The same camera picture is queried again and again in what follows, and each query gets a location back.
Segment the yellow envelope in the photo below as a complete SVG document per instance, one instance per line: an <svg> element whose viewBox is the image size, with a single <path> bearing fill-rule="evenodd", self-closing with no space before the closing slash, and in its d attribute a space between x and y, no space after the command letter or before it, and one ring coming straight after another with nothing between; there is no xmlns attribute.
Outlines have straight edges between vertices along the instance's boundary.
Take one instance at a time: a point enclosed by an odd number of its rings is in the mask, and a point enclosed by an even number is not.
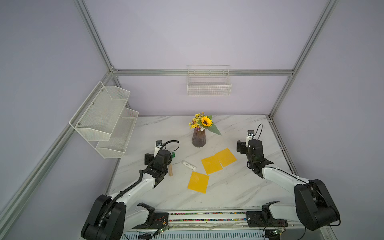
<svg viewBox="0 0 384 240"><path fill-rule="evenodd" d="M188 189L205 194L209 183L209 176L197 172L192 172L188 184Z"/></svg>
<svg viewBox="0 0 384 240"><path fill-rule="evenodd" d="M205 158L201 161L207 175L221 171L223 169L220 160L216 156Z"/></svg>
<svg viewBox="0 0 384 240"><path fill-rule="evenodd" d="M237 158L228 148L216 153L214 157L224 168L237 161Z"/></svg>

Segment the white glue stick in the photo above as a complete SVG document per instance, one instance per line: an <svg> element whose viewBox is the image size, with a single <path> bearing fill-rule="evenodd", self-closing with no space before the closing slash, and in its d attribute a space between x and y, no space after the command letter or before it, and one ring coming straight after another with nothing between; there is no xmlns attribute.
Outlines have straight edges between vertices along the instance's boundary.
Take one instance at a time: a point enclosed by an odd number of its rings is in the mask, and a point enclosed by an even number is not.
<svg viewBox="0 0 384 240"><path fill-rule="evenodd" d="M191 169L192 171L196 171L196 170L197 170L197 167L196 167L196 166L194 166L194 165L192 165L192 164L190 164L190 163L188 163L188 162L186 162L186 161L183 161L182 164L183 164L185 167Z"/></svg>

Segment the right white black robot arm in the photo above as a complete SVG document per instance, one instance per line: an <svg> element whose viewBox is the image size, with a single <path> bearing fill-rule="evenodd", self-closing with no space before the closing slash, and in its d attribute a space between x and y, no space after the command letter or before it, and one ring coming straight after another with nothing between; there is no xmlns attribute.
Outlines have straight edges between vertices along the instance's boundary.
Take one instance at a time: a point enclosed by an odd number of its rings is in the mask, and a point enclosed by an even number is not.
<svg viewBox="0 0 384 240"><path fill-rule="evenodd" d="M341 216L325 183L308 180L278 168L264 157L260 140L237 141L237 152L247 157L247 167L262 179L277 184L294 198L293 204L272 201L263 205L266 219L300 222L310 231L332 223L341 223Z"/></svg>

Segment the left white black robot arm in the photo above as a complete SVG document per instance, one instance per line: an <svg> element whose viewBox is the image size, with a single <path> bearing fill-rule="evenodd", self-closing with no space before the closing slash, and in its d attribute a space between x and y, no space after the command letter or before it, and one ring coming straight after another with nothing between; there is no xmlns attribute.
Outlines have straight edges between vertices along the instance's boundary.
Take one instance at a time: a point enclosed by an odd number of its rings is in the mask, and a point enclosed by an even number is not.
<svg viewBox="0 0 384 240"><path fill-rule="evenodd" d="M147 167L139 171L137 181L117 194L96 198L81 230L81 237L85 240L119 240L126 231L153 221L153 207L144 203L132 206L164 179L172 159L173 155L168 150L145 154Z"/></svg>

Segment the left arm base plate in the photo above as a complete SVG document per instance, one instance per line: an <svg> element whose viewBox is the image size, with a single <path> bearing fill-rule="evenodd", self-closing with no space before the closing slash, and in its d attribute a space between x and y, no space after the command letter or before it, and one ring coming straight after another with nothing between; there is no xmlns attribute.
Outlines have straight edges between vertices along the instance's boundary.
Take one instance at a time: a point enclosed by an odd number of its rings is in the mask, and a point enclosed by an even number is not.
<svg viewBox="0 0 384 240"><path fill-rule="evenodd" d="M154 212L149 215L144 224L133 227L133 229L160 229L165 227L169 221L169 213L166 212Z"/></svg>

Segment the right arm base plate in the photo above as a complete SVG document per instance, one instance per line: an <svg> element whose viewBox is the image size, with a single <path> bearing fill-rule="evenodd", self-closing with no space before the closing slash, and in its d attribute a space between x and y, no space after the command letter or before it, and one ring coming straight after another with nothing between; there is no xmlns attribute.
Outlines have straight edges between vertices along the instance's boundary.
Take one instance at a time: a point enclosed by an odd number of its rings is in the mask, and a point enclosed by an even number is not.
<svg viewBox="0 0 384 240"><path fill-rule="evenodd" d="M263 211L250 211L246 212L246 219L250 228L258 227L287 227L286 220L274 219L271 215Z"/></svg>

